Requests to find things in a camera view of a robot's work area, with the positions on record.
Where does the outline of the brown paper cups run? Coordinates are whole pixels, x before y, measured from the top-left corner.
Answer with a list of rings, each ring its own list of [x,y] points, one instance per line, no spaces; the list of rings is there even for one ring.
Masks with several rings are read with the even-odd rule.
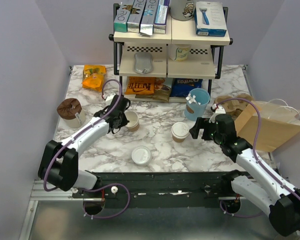
[[[134,111],[126,111],[125,116],[128,120],[127,125],[125,126],[130,132],[135,132],[139,129],[139,116]]]

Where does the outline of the brown paper coffee cup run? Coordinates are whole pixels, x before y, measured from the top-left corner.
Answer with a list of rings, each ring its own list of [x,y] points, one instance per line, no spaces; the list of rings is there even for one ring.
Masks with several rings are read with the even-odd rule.
[[[187,138],[188,135],[189,135],[188,132],[184,135],[177,135],[175,132],[172,132],[172,139],[177,143],[182,143]]]

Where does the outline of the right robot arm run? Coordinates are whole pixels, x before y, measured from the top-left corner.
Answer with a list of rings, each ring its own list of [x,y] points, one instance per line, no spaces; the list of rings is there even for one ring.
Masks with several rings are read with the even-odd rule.
[[[300,188],[285,180],[254,152],[252,145],[236,132],[235,122],[228,114],[211,118],[197,118],[189,130],[197,139],[203,130],[202,139],[214,141],[233,162],[245,169],[255,180],[252,182],[241,173],[223,180],[220,191],[231,196],[239,194],[257,206],[268,216],[272,227],[287,237],[300,231]]]

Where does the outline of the blue plastic cup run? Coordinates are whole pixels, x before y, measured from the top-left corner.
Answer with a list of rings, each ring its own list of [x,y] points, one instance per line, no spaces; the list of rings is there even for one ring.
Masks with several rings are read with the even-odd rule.
[[[200,103],[200,105],[197,105],[195,103],[189,104],[186,100],[184,115],[188,120],[196,121],[197,118],[202,117],[204,115],[206,107],[210,102],[210,95],[205,89],[202,88],[195,88],[191,90],[189,94],[191,94],[191,96],[195,95],[195,99],[198,103]]]

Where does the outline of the white stirrers in cup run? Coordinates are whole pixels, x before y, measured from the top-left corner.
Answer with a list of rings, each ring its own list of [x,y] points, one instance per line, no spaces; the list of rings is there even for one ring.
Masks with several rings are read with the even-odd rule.
[[[185,99],[186,99],[188,104],[194,103],[194,104],[200,105],[200,103],[196,101],[196,96],[195,95],[191,96],[191,94],[189,94]]]

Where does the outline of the orange Kettle chips bag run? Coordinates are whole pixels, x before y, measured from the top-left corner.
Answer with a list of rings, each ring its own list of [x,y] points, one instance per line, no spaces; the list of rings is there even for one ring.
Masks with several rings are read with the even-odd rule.
[[[172,78],[163,77],[128,77],[125,95],[137,99],[153,99],[159,102],[169,102],[172,92]]]

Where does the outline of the blue Doritos bag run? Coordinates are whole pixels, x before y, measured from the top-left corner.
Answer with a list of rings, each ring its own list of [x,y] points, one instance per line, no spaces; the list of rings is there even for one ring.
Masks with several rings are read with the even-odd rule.
[[[173,80],[170,97],[186,97],[191,90],[201,88],[202,81],[202,79],[197,78],[175,78]]]

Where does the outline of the grey sponge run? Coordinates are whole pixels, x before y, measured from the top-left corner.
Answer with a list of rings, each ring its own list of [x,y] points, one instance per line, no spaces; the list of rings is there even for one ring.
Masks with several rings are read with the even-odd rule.
[[[137,52],[134,54],[134,71],[138,74],[148,74],[153,71],[153,57],[149,52]]]

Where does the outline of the two-tier shelf rack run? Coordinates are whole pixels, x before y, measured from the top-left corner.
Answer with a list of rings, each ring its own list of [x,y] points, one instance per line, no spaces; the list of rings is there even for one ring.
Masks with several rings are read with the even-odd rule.
[[[226,33],[223,37],[196,35],[195,20],[179,21],[167,16],[164,34],[142,36],[135,32],[109,35],[113,42],[113,73],[120,83],[124,77],[138,77],[135,70],[136,53],[150,53],[153,70],[144,77],[207,80],[207,91],[213,80],[221,77],[224,48],[233,43]]]

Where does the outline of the white printed cup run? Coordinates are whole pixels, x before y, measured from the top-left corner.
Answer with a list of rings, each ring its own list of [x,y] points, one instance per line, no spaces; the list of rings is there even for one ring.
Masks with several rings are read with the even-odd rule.
[[[168,56],[175,62],[184,62],[188,59],[188,55],[191,49],[189,44],[169,44]]]

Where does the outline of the brown paper bag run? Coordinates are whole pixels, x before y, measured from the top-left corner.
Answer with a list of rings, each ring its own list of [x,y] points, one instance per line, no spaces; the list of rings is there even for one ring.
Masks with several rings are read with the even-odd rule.
[[[300,132],[300,109],[297,110],[283,101],[281,104],[271,101],[253,101],[261,117],[256,150],[271,153]],[[250,104],[234,121],[236,133],[254,143],[259,118]]]

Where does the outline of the teal toothpaste box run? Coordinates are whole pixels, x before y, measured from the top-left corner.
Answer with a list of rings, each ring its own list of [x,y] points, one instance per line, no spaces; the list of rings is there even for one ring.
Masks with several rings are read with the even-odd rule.
[[[118,9],[113,22],[115,32],[128,32],[128,19],[131,14],[134,2],[134,0],[123,0],[121,2],[120,8]]]

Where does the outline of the blue silver toothpaste box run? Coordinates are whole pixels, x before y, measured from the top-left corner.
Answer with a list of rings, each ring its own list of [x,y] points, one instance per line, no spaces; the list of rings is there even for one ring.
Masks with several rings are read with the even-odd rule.
[[[139,33],[142,36],[152,36],[159,0],[146,0]]]

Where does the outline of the blue razor box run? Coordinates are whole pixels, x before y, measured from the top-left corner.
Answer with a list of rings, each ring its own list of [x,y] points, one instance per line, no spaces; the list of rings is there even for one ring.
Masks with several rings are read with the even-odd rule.
[[[221,2],[197,1],[194,21],[197,36],[224,37],[227,33]]]

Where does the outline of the purple white toothpaste box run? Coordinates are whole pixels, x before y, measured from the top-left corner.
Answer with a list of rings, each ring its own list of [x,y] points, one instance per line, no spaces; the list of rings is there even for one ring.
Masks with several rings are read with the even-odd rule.
[[[153,23],[153,32],[155,34],[166,33],[169,5],[170,5],[169,0],[160,0],[158,3],[156,15]]]

